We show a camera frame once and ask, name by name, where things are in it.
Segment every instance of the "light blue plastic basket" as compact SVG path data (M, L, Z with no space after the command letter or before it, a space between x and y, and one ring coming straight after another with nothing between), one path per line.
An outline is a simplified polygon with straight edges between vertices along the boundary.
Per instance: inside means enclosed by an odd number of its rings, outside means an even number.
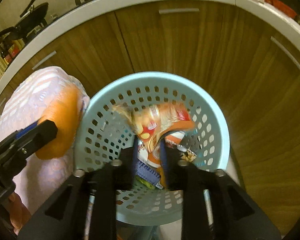
M125 120L112 113L112 105L126 103L136 111L162 102L183 102L196 123L188 133L189 147L196 152L200 169L225 169L229 158L226 120L212 97L188 79L162 72L136 73L120 78L99 91L90 101L77 132L75 168L100 169L131 147L133 132ZM117 191L117 219L132 225L153 226L182 217L182 192L149 190L135 182L132 191Z

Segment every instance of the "countertop edge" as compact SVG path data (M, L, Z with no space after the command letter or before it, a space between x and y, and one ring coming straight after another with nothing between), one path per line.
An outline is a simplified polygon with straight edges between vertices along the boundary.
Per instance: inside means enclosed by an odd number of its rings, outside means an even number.
M39 33L14 59L0 79L0 94L13 76L36 53L63 33L99 15L128 6L160 0L93 0L70 11ZM236 5L269 23L300 50L300 26L276 8L255 0L209 0Z

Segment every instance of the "drawer handle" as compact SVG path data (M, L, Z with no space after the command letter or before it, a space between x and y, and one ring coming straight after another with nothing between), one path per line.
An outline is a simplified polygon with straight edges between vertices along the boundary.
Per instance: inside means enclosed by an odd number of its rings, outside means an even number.
M57 52L54 50L53 52L51 52L49 55L47 55L46 57L44 57L42 60L40 60L37 64L34 65L34 67L32 68L32 70L35 70L37 67L39 67L42 63L46 62L49 58L51 58L53 55L56 55Z
M183 13L183 12L198 12L199 8L175 8L175 9L162 9L159 10L159 14L168 14L168 13Z
M4 99L1 101L0 106L2 106L3 103L4 103L6 100L7 100L7 98L4 98Z
M300 70L300 63L296 60L296 58L288 51L275 37L271 36L271 41L273 41L277 46L285 53L287 56L293 61L293 63Z

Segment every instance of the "basket rim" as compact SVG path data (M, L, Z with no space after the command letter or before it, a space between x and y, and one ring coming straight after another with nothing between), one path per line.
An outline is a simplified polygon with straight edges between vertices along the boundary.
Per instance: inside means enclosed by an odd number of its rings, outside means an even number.
M141 79L141 78L159 78L159 79L172 79L177 82L183 83L187 85L189 88L196 91L198 94L202 95L208 105L213 109L213 112L216 116L217 123L219 125L220 133L221 133L221 156L218 163L218 169L225 170L228 164L229 155L230 155L230 135L228 130L228 125L226 123L226 119L221 111L219 105L212 98L212 96L206 92L202 87L197 85L196 83L190 81L187 78L166 73L166 72L157 72L157 71L148 71L148 72L138 72L133 73L122 78L119 78L110 84L106 85L99 92L97 92L90 100L89 106L86 112L89 112L90 107L93 107L94 103L96 103L100 98L102 98L109 90L114 89L116 86L121 85L126 82L131 82L131 80Z

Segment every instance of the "bottle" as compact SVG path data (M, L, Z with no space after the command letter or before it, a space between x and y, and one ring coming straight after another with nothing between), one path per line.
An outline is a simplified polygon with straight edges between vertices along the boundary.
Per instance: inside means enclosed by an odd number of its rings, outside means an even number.
M12 41L8 39L4 39L3 44L5 44L11 58L14 58L20 52L18 46L16 46L14 43L12 43Z
M10 62L11 62L11 56L10 54L8 53L8 51L5 49L4 45L2 43L0 43L0 55L3 59L3 61L9 65Z

